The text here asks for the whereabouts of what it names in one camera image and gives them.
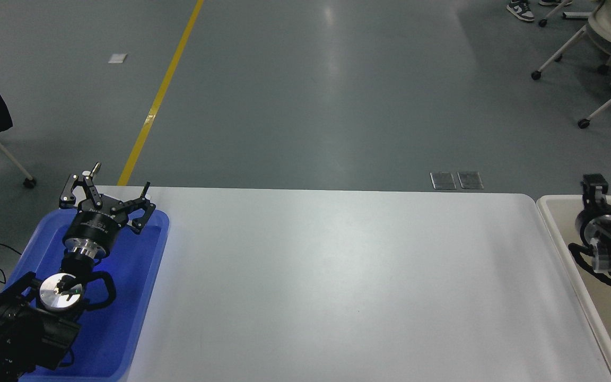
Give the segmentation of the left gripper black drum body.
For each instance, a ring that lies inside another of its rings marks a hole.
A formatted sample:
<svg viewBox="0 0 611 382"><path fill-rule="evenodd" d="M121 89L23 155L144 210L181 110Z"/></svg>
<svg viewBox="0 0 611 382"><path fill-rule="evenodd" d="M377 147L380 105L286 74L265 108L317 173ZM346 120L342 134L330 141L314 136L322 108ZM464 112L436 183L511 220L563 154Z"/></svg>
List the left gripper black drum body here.
<svg viewBox="0 0 611 382"><path fill-rule="evenodd" d="M81 241L91 241L104 250L111 250L126 223L127 213L124 211L112 211L111 206L104 211L81 203L63 242L67 249L77 246Z"/></svg>

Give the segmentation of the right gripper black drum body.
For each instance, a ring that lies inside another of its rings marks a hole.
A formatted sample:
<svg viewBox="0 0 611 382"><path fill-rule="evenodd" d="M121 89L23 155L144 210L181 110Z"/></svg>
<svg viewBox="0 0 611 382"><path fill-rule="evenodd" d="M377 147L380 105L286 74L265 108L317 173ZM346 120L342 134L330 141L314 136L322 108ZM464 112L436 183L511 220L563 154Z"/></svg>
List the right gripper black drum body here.
<svg viewBox="0 0 611 382"><path fill-rule="evenodd" d="M603 216L601 211L584 209L575 218L575 229L582 242L589 242L595 235L594 220Z"/></svg>

